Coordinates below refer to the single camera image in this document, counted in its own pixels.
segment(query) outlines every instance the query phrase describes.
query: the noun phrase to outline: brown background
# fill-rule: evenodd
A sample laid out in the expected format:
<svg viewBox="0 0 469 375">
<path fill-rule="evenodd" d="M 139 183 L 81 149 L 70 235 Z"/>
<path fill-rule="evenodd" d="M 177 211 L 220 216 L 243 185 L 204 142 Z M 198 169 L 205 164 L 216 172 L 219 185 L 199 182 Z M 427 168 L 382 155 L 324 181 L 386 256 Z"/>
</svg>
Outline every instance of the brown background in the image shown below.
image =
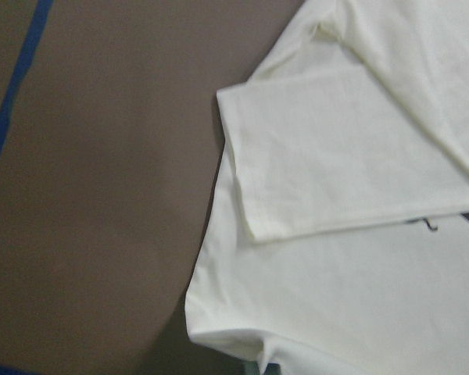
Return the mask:
<svg viewBox="0 0 469 375">
<path fill-rule="evenodd" d="M 0 363 L 227 374 L 184 290 L 246 80 L 298 0 L 55 1 L 0 159 Z M 0 1 L 0 102 L 35 6 Z"/>
</svg>

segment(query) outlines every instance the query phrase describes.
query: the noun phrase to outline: garment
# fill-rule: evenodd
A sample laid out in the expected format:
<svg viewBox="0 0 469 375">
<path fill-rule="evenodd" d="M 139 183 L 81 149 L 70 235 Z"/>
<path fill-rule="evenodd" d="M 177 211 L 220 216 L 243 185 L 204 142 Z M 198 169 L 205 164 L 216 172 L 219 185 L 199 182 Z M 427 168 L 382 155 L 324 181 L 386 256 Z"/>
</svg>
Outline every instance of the garment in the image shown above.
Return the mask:
<svg viewBox="0 0 469 375">
<path fill-rule="evenodd" d="M 423 3 L 309 0 L 219 91 L 193 341 L 283 374 L 469 374 L 469 0 Z"/>
</svg>

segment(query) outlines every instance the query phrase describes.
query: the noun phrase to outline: brown surface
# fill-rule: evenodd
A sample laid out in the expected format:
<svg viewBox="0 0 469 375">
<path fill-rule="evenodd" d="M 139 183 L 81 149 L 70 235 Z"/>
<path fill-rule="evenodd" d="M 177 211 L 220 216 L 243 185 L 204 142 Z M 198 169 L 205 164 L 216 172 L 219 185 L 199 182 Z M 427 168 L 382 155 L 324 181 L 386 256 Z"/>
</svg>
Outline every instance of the brown surface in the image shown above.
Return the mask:
<svg viewBox="0 0 469 375">
<path fill-rule="evenodd" d="M 0 363 L 239 371 L 188 342 L 179 298 L 223 144 L 215 90 L 247 78 L 299 3 L 54 3 L 0 159 Z M 0 2 L 0 101 L 33 7 Z"/>
</svg>

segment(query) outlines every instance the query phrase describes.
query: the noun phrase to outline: white fabric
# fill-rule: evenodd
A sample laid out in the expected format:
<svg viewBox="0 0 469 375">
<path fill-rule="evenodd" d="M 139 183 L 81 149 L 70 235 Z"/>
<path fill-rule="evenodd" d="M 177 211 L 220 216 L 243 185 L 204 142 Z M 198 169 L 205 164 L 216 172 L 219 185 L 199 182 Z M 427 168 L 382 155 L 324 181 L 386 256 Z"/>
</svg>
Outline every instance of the white fabric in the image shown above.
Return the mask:
<svg viewBox="0 0 469 375">
<path fill-rule="evenodd" d="M 219 91 L 255 241 L 469 211 L 469 45 L 431 4 L 322 6 L 290 57 Z M 321 29 L 367 65 L 320 61 Z M 296 55 L 314 69 L 275 74 Z"/>
<path fill-rule="evenodd" d="M 469 0 L 437 4 L 308 0 L 219 92 L 194 342 L 288 375 L 469 374 Z"/>
</svg>

